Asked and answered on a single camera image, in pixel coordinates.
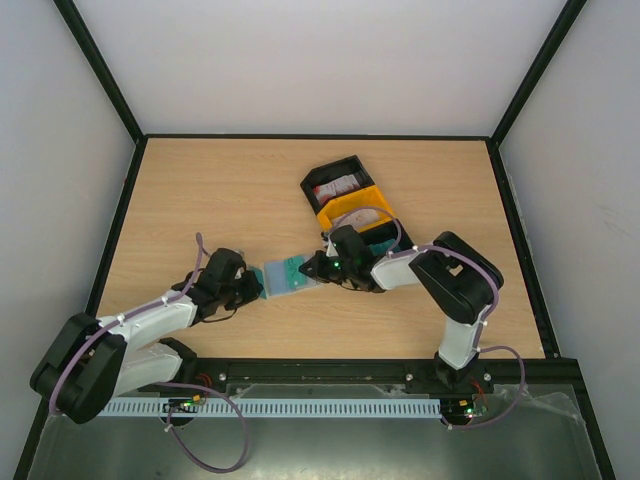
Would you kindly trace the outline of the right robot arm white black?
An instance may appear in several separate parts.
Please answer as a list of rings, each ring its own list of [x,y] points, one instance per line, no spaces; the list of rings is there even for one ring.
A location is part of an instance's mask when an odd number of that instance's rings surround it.
[[[302,263],[299,272],[319,283],[356,291],[384,293],[420,284],[445,316],[445,329],[435,354],[435,378],[445,390],[460,390],[471,379],[479,341],[504,285],[501,272],[451,231],[423,246],[397,252],[371,247],[352,226],[326,236],[326,248]]]

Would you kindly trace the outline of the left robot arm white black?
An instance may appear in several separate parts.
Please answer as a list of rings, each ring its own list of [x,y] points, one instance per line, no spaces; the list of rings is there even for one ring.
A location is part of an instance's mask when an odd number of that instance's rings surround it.
[[[30,387],[77,424],[95,418],[115,397],[165,382],[187,383],[197,356],[172,333],[213,323],[219,310],[235,313],[264,287],[243,256],[219,248],[207,265],[159,298],[101,318],[70,317],[30,378]]]

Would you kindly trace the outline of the black bin with red cards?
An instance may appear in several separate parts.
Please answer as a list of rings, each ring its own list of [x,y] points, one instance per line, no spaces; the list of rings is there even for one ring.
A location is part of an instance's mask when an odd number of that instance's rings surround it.
[[[372,177],[357,155],[315,167],[300,183],[315,214],[330,200],[373,185]]]

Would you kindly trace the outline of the yellow bin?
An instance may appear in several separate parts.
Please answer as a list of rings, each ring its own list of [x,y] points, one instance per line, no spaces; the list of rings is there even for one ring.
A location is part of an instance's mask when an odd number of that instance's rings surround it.
[[[364,232],[383,225],[395,212],[377,186],[354,190],[329,200],[316,214],[325,232],[351,225]]]

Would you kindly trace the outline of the beige card holder wallet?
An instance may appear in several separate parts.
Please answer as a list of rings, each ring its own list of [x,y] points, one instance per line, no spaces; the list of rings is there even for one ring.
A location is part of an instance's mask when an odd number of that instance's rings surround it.
[[[261,266],[250,266],[249,269],[256,274],[258,282],[263,286],[260,298],[267,300],[322,286],[322,283],[299,271],[310,259],[309,254],[303,254],[266,262]]]

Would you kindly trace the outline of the black bin with teal cards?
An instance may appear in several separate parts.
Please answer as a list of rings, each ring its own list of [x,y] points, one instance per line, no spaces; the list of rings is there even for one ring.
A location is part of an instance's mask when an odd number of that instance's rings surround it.
[[[390,246],[394,246],[393,253],[399,253],[410,250],[414,242],[406,232],[403,226],[401,228],[400,241],[397,240],[397,227],[393,221],[386,221],[373,228],[359,232],[364,243],[374,256],[380,256],[386,253]]]

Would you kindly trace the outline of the black aluminium frame rail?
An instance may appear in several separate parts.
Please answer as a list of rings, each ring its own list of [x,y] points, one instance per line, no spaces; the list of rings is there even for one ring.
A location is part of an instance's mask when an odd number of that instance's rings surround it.
[[[481,388],[490,394],[499,385],[518,385],[520,367],[514,359],[481,359],[458,383],[445,385],[433,359],[418,360],[284,360],[200,358],[187,367],[180,383],[203,374],[218,392],[250,385],[376,385],[394,386],[410,395],[431,398],[469,397]]]

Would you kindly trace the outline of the white cards in yellow bin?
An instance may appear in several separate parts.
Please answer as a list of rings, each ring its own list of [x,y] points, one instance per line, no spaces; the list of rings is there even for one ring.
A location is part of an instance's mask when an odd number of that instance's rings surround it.
[[[384,221],[386,216],[371,208],[357,209],[345,215],[341,222],[342,226],[350,225],[356,231],[363,231],[372,228],[380,221]]]

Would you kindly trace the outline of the stack of red white cards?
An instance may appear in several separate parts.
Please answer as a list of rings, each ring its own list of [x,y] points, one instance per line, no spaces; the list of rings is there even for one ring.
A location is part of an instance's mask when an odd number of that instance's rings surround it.
[[[360,182],[354,174],[343,175],[327,183],[315,186],[313,193],[319,202],[327,201],[344,193],[356,190]]]

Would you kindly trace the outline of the teal cards stack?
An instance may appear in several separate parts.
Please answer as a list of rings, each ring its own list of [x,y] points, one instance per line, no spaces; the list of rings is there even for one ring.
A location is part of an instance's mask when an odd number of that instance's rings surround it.
[[[371,243],[368,247],[373,255],[383,255],[388,252],[396,253],[399,249],[399,244],[394,239],[389,239],[378,243]]]

